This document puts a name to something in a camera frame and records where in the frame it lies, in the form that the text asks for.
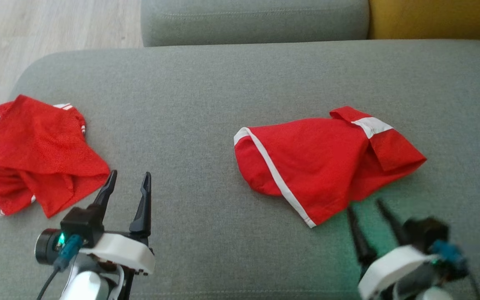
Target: light wood floor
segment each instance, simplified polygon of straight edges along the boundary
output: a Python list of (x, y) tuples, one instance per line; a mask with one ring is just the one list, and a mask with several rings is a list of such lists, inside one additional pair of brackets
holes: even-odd
[(0, 0), (0, 104), (50, 53), (142, 46), (140, 0)]

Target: red towel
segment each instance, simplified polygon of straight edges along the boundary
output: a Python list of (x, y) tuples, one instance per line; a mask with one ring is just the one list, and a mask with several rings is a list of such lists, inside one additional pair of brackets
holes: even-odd
[(377, 118), (348, 106), (330, 115), (244, 127), (234, 137), (238, 168), (249, 186), (284, 196), (311, 228), (426, 160)]
[(97, 190), (109, 167), (84, 139), (83, 116), (20, 95), (0, 105), (0, 214), (36, 199), (50, 218)]

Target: gray fabric surface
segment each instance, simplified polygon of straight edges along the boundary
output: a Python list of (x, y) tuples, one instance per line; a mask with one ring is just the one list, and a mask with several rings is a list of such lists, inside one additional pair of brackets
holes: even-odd
[(362, 40), (368, 0), (143, 0), (144, 46)]
[[(143, 174), (152, 173), (156, 272), (136, 278), (131, 299), (357, 299), (345, 214), (309, 229), (284, 199), (250, 190), (232, 138), (242, 126), (326, 117), (344, 105), (394, 126), (428, 157), (375, 195), (402, 220), (433, 214), (448, 222), (480, 282), (479, 41), (61, 53), (29, 67), (10, 99), (18, 93), (71, 102), (87, 119), (88, 143), (119, 171), (107, 229), (127, 229)], [(358, 216), (385, 253), (395, 242), (373, 198)], [(46, 220), (34, 204), (0, 217), (0, 299), (36, 296), (51, 272), (35, 262), (36, 237), (64, 215)], [(66, 276), (55, 278), (48, 299)], [(473, 299), (468, 281), (448, 287)]]

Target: mustard yellow sofa section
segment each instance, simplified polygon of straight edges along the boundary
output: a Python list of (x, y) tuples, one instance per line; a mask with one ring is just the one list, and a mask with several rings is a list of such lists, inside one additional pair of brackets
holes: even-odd
[(373, 39), (480, 40), (480, 0), (370, 0), (370, 12)]

